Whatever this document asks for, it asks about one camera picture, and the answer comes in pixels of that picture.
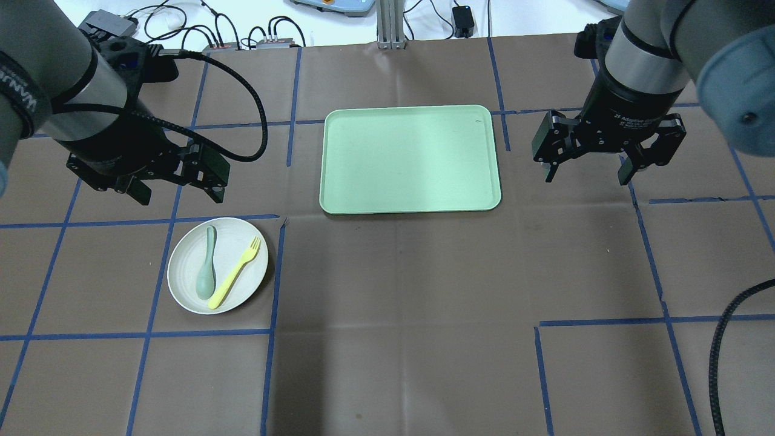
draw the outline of fork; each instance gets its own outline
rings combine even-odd
[[[245,250],[242,257],[239,258],[237,265],[234,266],[234,269],[232,269],[229,275],[226,276],[226,279],[215,290],[215,293],[212,294],[212,297],[210,297],[207,302],[207,307],[210,309],[217,309],[218,306],[223,303],[223,299],[226,297],[226,294],[229,293],[229,289],[232,288],[237,275],[239,275],[239,272],[242,271],[242,268],[246,263],[252,261],[256,257],[256,253],[258,253],[258,247],[260,245],[261,239],[258,237],[253,238],[253,241],[250,242],[250,246]]]

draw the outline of rectangular tray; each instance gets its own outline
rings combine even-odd
[[[325,118],[320,206],[328,213],[489,210],[500,201],[483,106],[341,109]]]

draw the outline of white background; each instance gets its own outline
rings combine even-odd
[[[247,36],[253,26],[266,29],[273,16],[285,15],[296,21],[305,32],[307,44],[312,46],[342,45],[374,42],[377,33],[377,14],[374,6],[364,17],[348,17],[336,12],[320,12],[307,5],[296,5],[291,0],[205,0],[217,12],[225,13],[234,22],[240,38]],[[444,18],[451,21],[453,0],[433,0]],[[160,0],[55,0],[67,17],[76,25],[92,10],[104,9],[116,15],[125,15],[133,9],[156,5]],[[487,0],[458,0],[474,11],[477,24],[475,36],[487,35]],[[406,0],[408,9],[416,0]],[[195,0],[171,0],[169,5],[182,8],[188,14],[188,24],[204,24],[215,29],[213,16],[207,8]],[[492,36],[534,35],[541,33],[575,33],[589,22],[598,22],[612,15],[594,0],[491,0]],[[142,25],[147,15],[138,14],[138,40],[147,40]],[[160,35],[179,26],[181,14],[174,10],[157,12],[148,25],[151,35]],[[446,38],[451,29],[433,12],[430,0],[423,2],[406,14],[418,40]],[[231,26],[219,20],[224,41],[233,40]],[[299,41],[296,29],[287,22],[279,25],[280,37],[293,37]],[[179,47],[181,36],[164,41],[167,48]],[[186,39],[186,48],[200,50],[205,46],[202,35],[192,32]]]

